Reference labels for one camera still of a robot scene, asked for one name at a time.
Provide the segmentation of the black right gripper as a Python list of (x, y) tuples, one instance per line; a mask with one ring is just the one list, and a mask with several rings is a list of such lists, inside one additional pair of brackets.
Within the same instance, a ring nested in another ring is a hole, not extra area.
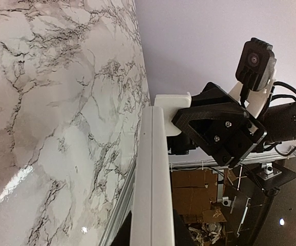
[(192, 96), (190, 108), (177, 111), (172, 123), (219, 166), (237, 166), (266, 136), (263, 125), (212, 82)]

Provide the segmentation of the white remote control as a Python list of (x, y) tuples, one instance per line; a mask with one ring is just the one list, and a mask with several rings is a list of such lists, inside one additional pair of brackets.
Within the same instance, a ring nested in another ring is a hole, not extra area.
[(130, 245), (175, 245), (171, 181), (161, 107), (143, 109)]

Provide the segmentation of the white remote battery cover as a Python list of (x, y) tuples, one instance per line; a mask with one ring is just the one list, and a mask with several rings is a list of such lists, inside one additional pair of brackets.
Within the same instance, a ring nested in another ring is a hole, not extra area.
[(155, 97), (154, 106), (161, 107), (164, 115), (164, 127), (167, 137), (178, 136), (182, 131), (177, 128), (172, 119), (180, 109), (191, 106), (192, 96), (189, 92), (186, 94), (158, 94)]

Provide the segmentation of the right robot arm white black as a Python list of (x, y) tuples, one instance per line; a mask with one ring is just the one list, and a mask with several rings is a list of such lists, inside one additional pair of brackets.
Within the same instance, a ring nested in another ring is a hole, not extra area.
[(167, 137), (172, 155), (201, 148), (219, 166), (233, 168), (248, 154), (269, 151), (276, 144), (296, 140), (296, 101), (268, 107), (260, 116), (247, 109), (216, 84), (209, 82), (180, 109), (172, 123), (181, 133)]

